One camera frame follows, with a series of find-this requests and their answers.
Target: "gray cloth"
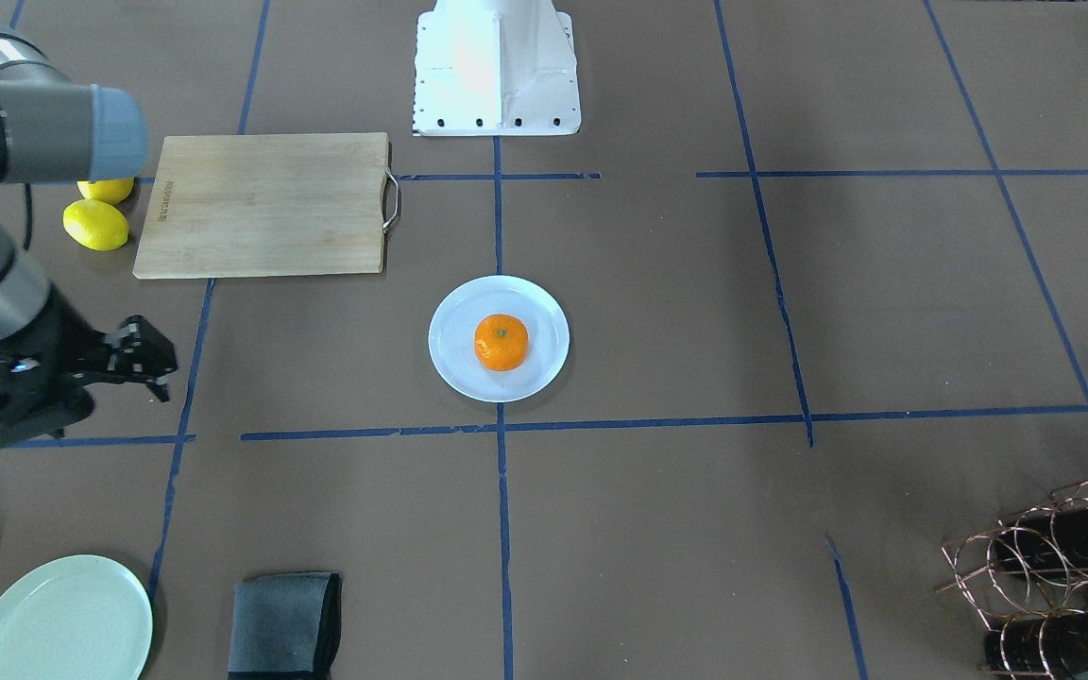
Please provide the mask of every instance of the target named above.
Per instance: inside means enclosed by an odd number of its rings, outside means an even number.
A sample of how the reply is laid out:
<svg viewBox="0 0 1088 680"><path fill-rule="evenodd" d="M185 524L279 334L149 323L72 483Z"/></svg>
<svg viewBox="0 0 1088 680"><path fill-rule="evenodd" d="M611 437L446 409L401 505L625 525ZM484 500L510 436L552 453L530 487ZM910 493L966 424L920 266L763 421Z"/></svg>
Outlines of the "gray cloth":
<svg viewBox="0 0 1088 680"><path fill-rule="evenodd" d="M342 577L281 573L233 591L230 677L324 680L341 641Z"/></svg>

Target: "plate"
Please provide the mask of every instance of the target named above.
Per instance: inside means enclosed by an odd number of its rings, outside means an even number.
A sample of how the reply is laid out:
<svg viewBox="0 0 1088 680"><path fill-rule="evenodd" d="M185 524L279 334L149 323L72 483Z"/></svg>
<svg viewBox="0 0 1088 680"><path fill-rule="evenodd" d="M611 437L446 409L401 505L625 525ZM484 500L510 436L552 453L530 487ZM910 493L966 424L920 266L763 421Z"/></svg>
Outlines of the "plate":
<svg viewBox="0 0 1088 680"><path fill-rule="evenodd" d="M0 597L0 680L137 680L152 633L150 599L124 565L61 558Z"/></svg>
<svg viewBox="0 0 1088 680"><path fill-rule="evenodd" d="M472 351L472 332L490 314L510 314L527 326L527 359L511 370L489 370ZM515 275L485 275L453 289L426 333L431 361L445 383L466 397L504 404L530 397L553 382L569 356L569 322L540 285Z"/></svg>

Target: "metal handle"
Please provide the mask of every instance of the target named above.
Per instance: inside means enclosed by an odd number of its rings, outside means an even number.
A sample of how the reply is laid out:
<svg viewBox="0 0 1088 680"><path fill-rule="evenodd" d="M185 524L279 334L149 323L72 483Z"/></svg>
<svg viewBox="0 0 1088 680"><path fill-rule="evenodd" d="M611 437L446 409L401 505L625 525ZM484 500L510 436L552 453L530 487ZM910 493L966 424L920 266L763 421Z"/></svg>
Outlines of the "metal handle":
<svg viewBox="0 0 1088 680"><path fill-rule="evenodd" d="M384 174L390 177L390 182L393 182L394 189L393 214L384 219L383 225L385 235L388 235L390 227L393 226L394 221L397 221L397 217L401 214L401 185L397 184L397 178L393 176L393 172L390 169L384 169Z"/></svg>

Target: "orange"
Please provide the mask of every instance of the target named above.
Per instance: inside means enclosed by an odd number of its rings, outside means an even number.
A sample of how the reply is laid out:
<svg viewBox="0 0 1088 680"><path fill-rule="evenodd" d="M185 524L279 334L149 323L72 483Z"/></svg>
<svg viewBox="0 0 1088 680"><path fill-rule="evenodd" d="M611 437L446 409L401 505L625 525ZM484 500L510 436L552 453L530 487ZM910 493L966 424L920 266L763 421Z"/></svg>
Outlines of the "orange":
<svg viewBox="0 0 1088 680"><path fill-rule="evenodd" d="M472 333L475 357L489 370L511 370L527 359L527 326L510 314L490 314Z"/></svg>

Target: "blue tape line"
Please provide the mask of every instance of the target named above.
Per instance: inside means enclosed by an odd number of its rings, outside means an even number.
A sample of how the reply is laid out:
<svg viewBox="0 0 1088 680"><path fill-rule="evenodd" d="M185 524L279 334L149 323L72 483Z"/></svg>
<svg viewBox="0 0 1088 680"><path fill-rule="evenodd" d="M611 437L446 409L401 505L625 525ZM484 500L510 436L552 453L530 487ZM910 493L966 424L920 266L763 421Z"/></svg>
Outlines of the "blue tape line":
<svg viewBox="0 0 1088 680"><path fill-rule="evenodd" d="M846 610L846 626L850 628L850 644L855 651L855 666L858 668L858 680L867 680L867 662L863 658L863 642L858 636L858 622L855 620L855 603L850 596L850 583L846 582L845 572L842 569L842 558L838 555L838 546L833 540L826 537L826 546L833 556L833 572L838 573L838 591L842 594L842 608Z"/></svg>
<svg viewBox="0 0 1088 680"><path fill-rule="evenodd" d="M1088 176L1088 169L1002 169L1000 172L1006 176Z"/></svg>
<svg viewBox="0 0 1088 680"><path fill-rule="evenodd" d="M242 99L242 116L238 118L238 134L246 134L250 122L250 100L255 98L255 82L259 81L259 61L262 61L262 41L268 35L268 13L271 11L271 0L262 0L262 13L259 14L259 33L255 35L255 55L250 57L250 77L246 83L246 96Z"/></svg>
<svg viewBox="0 0 1088 680"><path fill-rule="evenodd" d="M502 138L493 138L493 255L502 274Z"/></svg>
<svg viewBox="0 0 1088 680"><path fill-rule="evenodd" d="M775 276L775 297L778 300L778 310L783 318L783 327L787 331L787 346L791 353L791 373L795 379L795 393L800 397L800 412L804 413L804 426L808 434L808 447L816 444L813 436L813 419L808 415L808 397L804 393L804 376L800 373L800 357L795 351L795 335L791 332L791 318L787 313L787 302L783 297L783 281L778 274L778 259L775 257L775 244L769 232L769 221L767 220L767 205L763 201L762 183L758 181L758 166L755 163L755 148L750 143L750 125L746 125L746 109L741 102L741 89L738 87L738 72L733 67L733 51L729 48L729 34L725 27L725 12L720 8L720 0L713 0L716 4L716 22L720 28L720 46L725 48L725 65L729 69L729 83L733 86L733 103L738 108L738 124L741 125L741 143L746 148L746 163L750 166L750 182L755 189L755 205L758 207L758 220L763 227L763 239L767 244L767 259L771 265Z"/></svg>
<svg viewBox="0 0 1088 680"><path fill-rule="evenodd" d="M913 411L861 411L813 413L816 422L852 422L873 420L923 420L948 418L994 418L1010 415L1061 415L1088 412L1087 405L1009 406L989 409L934 409Z"/></svg>
<svg viewBox="0 0 1088 680"><path fill-rule="evenodd" d="M358 440L367 436L422 436L431 434L479 434L493 432L495 425L366 426L357 430L302 430L288 432L247 432L243 442L288 442L294 440Z"/></svg>
<svg viewBox="0 0 1088 680"><path fill-rule="evenodd" d="M28 440L12 444L11 448L71 448L71 447L144 447L148 444L174 444L176 434L148 436L72 436L69 440Z"/></svg>
<svg viewBox="0 0 1088 680"><path fill-rule="evenodd" d="M518 182L523 180L586 180L586 175L580 172L522 172L514 174L503 174L502 180Z"/></svg>
<svg viewBox="0 0 1088 680"><path fill-rule="evenodd" d="M1088 169L858 169L858 171L758 171L763 177L793 176L1088 176ZM750 171L697 172L698 180L733 180L747 177Z"/></svg>
<svg viewBox="0 0 1088 680"><path fill-rule="evenodd" d="M986 169L858 169L858 171L758 171L758 176L763 177L793 177L793 176L972 176L992 175L992 171ZM750 172L744 171L709 171L697 172L700 180L721 180L721 177L746 177Z"/></svg>
<svg viewBox="0 0 1088 680"><path fill-rule="evenodd" d="M398 174L398 182L493 182L492 174Z"/></svg>
<svg viewBox="0 0 1088 680"><path fill-rule="evenodd" d="M1065 325L1061 320L1061 312L1056 309L1055 301L1052 298L1052 292L1049 289L1049 283L1043 276L1043 271L1040 269L1039 260L1035 258L1035 250L1031 248L1031 240L1027 236L1027 230L1023 227L1023 219L1018 214L1018 210L1014 207L1014 199L1011 198L1010 189L1005 186L1005 178L999 172L998 158L993 154L992 146L989 144L989 137L985 134L985 126L980 125L980 116L977 115L977 108L972 102L972 96L968 96L967 87L963 85L963 77L960 75L960 69L955 64L955 57L951 54L951 47L947 44L947 35L942 33L942 26L938 23L938 17L935 14L935 9L931 8L929 0L923 0L923 4L926 8L926 13L929 14L929 21L935 27L935 34L938 36L938 42L942 47L942 54L947 55L947 63L951 69L951 75L955 78L955 86L960 89L960 95L963 96L963 102L967 104L968 115L972 116L972 124L977 128L977 135L980 138L980 146L985 148L985 158L989 159L989 166L993 169L993 173L997 173L998 186L1001 189L1002 198L1005 199L1005 209L1010 211L1011 220L1014 222L1015 232L1018 232L1019 240L1023 242L1023 250L1027 254L1027 261L1031 263L1031 271L1035 274L1035 280L1040 285L1040 293L1043 294L1043 301L1049 306L1049 313L1052 314L1052 322L1056 326L1056 332L1061 335L1061 342L1065 346L1065 354L1070 357L1070 363L1072 369L1074 369L1074 375L1077 379L1077 383L1080 386L1083 395L1085 395L1085 404L1088 405L1088 382L1085 380L1085 373L1083 368L1080 368L1080 361L1077 360L1077 354L1074 351L1074 346L1070 341L1070 333L1065 332Z"/></svg>
<svg viewBox="0 0 1088 680"><path fill-rule="evenodd" d="M193 436L187 435L187 422L190 421L190 404L196 397L196 379L199 376L199 357L205 349L205 336L208 334L208 314L212 308L212 289L217 288L217 280L209 279L203 286L203 301L199 309L199 327L196 329L196 347L190 354L190 366L187 368L187 397L183 401L183 412L178 415L178 434L174 443L174 453L170 456L170 475L168 477L168 492L165 492L165 506L162 511L162 537L159 547L153 552L153 562L150 567L150 581L148 581L147 593L150 599L157 593L159 586L159 576L162 573L162 558L165 555L165 541L170 531L170 514L174 509L174 481L178 477L178 469L183 466L183 447L187 442L193 441Z"/></svg>
<svg viewBox="0 0 1088 680"><path fill-rule="evenodd" d="M398 174L398 182L495 182L497 174ZM502 180L508 182L534 180L534 181L558 181L558 180L602 180L602 173L580 173L580 172L523 172L523 173L502 173Z"/></svg>
<svg viewBox="0 0 1088 680"><path fill-rule="evenodd" d="M23 14L23 4L25 4L26 1L27 0L18 0L17 1L17 3L16 3L16 11L14 11L11 14L11 23L9 24L9 26L11 26L11 27L18 27L18 16L21 16L21 14Z"/></svg>
<svg viewBox="0 0 1088 680"><path fill-rule="evenodd" d="M813 422L865 422L876 420L928 420L952 418L1022 417L1022 415L1067 415L1088 412L1088 405L993 406L976 409L924 409L907 411L814 412ZM647 430L657 426L780 425L804 422L802 413L742 415L742 417L655 418L634 420L567 420L506 423L506 432L560 432L569 430ZM306 430L247 432L243 442L296 440L345 440L363 436L419 436L432 434L480 434L496 432L493 425L371 426L357 430Z"/></svg>
<svg viewBox="0 0 1088 680"><path fill-rule="evenodd" d="M664 418L642 420L576 420L557 422L515 422L508 432L547 432L561 430L643 430L651 426L775 425L780 422L804 422L803 415L747 415L725 418Z"/></svg>
<svg viewBox="0 0 1088 680"><path fill-rule="evenodd" d="M506 490L506 406L497 405L497 516L502 533L502 666L515 677L515 635L510 598L510 499Z"/></svg>

